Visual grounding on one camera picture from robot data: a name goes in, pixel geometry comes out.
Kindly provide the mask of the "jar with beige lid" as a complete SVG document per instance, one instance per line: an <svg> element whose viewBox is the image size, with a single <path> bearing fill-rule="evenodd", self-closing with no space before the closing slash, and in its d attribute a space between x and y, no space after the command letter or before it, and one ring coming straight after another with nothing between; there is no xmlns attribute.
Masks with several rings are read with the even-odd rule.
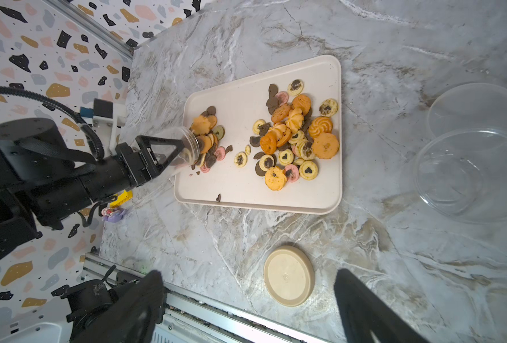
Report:
<svg viewBox="0 0 507 343"><path fill-rule="evenodd" d="M150 138L150 149L161 168L159 177L170 178L196 163L200 144L185 127L169 127Z"/></svg>

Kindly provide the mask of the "clear plastic cookie jar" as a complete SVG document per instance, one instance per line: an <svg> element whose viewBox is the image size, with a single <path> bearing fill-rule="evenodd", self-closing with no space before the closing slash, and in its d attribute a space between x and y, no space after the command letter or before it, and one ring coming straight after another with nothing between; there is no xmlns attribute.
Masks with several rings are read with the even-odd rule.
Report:
<svg viewBox="0 0 507 343"><path fill-rule="evenodd" d="M421 200L458 222L507 221L507 131L458 129L416 156L413 184Z"/></svg>

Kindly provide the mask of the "yellow ring chocolate cookie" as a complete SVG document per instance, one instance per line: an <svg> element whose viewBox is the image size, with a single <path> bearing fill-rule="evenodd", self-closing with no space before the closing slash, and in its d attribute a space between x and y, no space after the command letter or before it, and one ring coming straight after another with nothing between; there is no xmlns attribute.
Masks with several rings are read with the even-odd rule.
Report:
<svg viewBox="0 0 507 343"><path fill-rule="evenodd" d="M234 164L238 168L244 167L248 162L248 155L244 151L240 151L234 158Z"/></svg>

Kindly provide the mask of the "yellow flower cookie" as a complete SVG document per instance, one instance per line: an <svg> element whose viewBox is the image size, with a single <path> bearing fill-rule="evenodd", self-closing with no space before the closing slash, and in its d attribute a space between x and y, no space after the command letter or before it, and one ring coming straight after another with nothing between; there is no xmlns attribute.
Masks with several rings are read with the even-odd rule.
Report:
<svg viewBox="0 0 507 343"><path fill-rule="evenodd" d="M272 191L282 190L288 181L285 171L279 167L269 168L264 178L266 186Z"/></svg>

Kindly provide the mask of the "orange swirl cookie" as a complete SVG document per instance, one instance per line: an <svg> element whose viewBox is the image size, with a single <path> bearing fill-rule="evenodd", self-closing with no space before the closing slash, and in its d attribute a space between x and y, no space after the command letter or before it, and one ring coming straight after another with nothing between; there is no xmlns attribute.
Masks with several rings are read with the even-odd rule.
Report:
<svg viewBox="0 0 507 343"><path fill-rule="evenodd" d="M329 117L316 117L308 128L309 136L313 139L324 133L332 133L333 122Z"/></svg>

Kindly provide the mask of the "beige round jar lid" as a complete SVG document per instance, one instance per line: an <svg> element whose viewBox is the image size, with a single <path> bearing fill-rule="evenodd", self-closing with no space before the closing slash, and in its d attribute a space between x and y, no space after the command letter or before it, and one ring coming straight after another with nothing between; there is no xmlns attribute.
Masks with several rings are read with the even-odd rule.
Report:
<svg viewBox="0 0 507 343"><path fill-rule="evenodd" d="M267 257L263 266L263 280L270 296L279 304L297 307L313 291L313 265L300 249L284 245Z"/></svg>

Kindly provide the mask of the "orange pretzel cookie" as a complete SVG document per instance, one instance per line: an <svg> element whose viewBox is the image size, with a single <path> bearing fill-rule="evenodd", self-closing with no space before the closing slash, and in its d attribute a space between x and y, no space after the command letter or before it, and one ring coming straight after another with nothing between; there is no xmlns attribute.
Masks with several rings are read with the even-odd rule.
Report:
<svg viewBox="0 0 507 343"><path fill-rule="evenodd" d="M265 154L273 154L277 150L278 136L275 131L268 131L260 139L260 147Z"/></svg>

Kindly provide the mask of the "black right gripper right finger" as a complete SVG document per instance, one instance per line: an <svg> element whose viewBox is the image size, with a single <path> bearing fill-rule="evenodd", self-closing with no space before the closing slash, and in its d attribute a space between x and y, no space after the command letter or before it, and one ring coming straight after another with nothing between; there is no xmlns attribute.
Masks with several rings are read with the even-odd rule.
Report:
<svg viewBox="0 0 507 343"><path fill-rule="evenodd" d="M337 272L333 286L348 342L426 342L351 271Z"/></svg>

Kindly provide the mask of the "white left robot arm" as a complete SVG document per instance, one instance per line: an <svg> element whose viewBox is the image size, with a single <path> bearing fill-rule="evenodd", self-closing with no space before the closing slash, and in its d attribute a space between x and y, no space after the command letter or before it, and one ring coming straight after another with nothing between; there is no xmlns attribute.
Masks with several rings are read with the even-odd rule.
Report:
<svg viewBox="0 0 507 343"><path fill-rule="evenodd" d="M42 237L37 224L62 230L64 218L160 177L185 148L160 137L136 143L138 150L122 143L114 157L97 160L67 148L51 119L0 124L0 260Z"/></svg>

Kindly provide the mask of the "small yellow chip cookie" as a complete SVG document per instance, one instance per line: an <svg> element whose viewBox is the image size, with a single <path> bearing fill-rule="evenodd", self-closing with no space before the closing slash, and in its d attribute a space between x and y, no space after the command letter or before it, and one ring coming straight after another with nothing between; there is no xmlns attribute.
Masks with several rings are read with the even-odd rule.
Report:
<svg viewBox="0 0 507 343"><path fill-rule="evenodd" d="M322 117L333 117L338 110L339 103L335 99L326 99L319 107L319 114Z"/></svg>

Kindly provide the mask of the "clear plastic jar lid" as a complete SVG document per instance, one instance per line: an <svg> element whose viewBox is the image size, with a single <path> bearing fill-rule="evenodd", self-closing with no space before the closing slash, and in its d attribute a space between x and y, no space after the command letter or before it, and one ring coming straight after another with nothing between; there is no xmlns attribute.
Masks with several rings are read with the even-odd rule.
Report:
<svg viewBox="0 0 507 343"><path fill-rule="evenodd" d="M507 89L489 83L455 86L434 100L426 126L434 138L458 129L507 131Z"/></svg>

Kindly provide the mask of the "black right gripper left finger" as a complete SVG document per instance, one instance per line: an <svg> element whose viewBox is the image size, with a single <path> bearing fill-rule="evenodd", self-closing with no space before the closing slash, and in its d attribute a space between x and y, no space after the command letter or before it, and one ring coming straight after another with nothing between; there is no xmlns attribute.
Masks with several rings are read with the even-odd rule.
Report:
<svg viewBox="0 0 507 343"><path fill-rule="evenodd" d="M108 290L103 280L70 289L71 342L150 342L164 314L159 271Z"/></svg>

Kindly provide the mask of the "orange chocolate chip cookie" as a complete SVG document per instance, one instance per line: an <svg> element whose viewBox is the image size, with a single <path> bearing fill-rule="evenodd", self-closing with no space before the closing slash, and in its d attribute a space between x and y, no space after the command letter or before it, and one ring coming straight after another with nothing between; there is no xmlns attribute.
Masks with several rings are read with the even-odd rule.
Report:
<svg viewBox="0 0 507 343"><path fill-rule="evenodd" d="M320 159L332 159L339 152L339 140L332 133L317 136L312 145L313 153Z"/></svg>

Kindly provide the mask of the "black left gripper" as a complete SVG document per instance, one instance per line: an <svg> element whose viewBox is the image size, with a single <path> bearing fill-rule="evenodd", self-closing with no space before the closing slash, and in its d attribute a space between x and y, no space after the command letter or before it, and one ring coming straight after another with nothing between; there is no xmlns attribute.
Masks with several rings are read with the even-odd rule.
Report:
<svg viewBox="0 0 507 343"><path fill-rule="evenodd" d="M139 151L127 143L116 146L117 160L123 167L130 187L141 187L159 174L177 174L184 160L179 157L185 148L181 139L140 135L136 137Z"/></svg>

